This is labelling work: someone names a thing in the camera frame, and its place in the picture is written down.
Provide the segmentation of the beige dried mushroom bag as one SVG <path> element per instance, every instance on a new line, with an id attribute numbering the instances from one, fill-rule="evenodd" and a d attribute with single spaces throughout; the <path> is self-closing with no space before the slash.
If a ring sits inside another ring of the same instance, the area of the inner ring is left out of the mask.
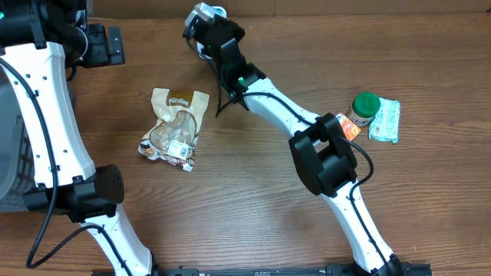
<path id="1" fill-rule="evenodd" d="M 197 90 L 155 88 L 151 104 L 157 122 L 140 141 L 139 153 L 192 171 L 209 95 Z"/>

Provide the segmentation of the green capped clear bottle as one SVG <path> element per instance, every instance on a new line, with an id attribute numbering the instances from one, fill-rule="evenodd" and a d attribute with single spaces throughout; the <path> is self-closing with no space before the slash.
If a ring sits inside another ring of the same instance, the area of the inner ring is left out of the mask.
<path id="1" fill-rule="evenodd" d="M 358 127 L 365 127 L 373 120 L 380 108 L 379 97 L 371 92 L 364 91 L 353 99 L 346 117 Z"/>

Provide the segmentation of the orange tissue pack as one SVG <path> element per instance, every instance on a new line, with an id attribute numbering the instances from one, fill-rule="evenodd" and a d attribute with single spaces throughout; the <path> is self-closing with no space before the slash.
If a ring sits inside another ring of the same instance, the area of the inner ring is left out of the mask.
<path id="1" fill-rule="evenodd" d="M 342 113 L 338 113 L 335 116 L 338 119 L 346 138 L 350 141 L 354 141 L 360 135 L 361 128 Z"/>

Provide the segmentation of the teal wet wipes pack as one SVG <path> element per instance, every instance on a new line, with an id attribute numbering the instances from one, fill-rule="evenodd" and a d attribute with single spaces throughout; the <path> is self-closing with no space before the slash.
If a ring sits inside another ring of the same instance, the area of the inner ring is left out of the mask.
<path id="1" fill-rule="evenodd" d="M 368 138 L 397 143 L 399 138 L 400 102 L 379 98 L 381 107 L 369 127 Z"/>

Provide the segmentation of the teal tissue pack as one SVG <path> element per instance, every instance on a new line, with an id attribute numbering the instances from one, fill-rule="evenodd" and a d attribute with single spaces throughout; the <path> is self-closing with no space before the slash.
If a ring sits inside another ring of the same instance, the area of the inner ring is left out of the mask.
<path id="1" fill-rule="evenodd" d="M 214 6 L 213 7 L 214 11 L 216 12 L 217 15 L 227 18 L 227 13 L 226 10 L 223 7 L 220 6 Z"/>

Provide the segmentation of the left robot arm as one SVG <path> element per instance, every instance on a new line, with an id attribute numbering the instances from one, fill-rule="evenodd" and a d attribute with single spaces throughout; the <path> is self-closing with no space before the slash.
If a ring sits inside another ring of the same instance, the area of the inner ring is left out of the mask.
<path id="1" fill-rule="evenodd" d="M 113 164 L 95 166 L 81 139 L 68 84 L 78 67 L 125 62 L 120 29 L 87 22 L 85 1 L 1 3 L 1 66 L 15 92 L 34 157 L 27 209 L 66 215 L 89 232 L 115 275 L 159 268 L 124 211 L 124 182 Z"/>

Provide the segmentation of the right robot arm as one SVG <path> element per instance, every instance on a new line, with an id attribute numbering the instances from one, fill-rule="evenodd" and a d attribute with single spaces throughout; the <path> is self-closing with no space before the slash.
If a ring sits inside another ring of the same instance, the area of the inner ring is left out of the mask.
<path id="1" fill-rule="evenodd" d="M 239 42 L 245 31 L 216 13 L 193 11 L 185 21 L 183 37 L 203 45 L 216 67 L 219 92 L 230 104 L 241 104 L 281 130 L 299 179 L 321 196 L 341 225 L 354 257 L 354 275 L 402 275 L 398 257 L 381 237 L 361 196 L 354 152 L 366 152 L 344 134 L 337 117 L 319 116 L 302 109 L 280 92 L 254 64 L 245 60 Z"/>

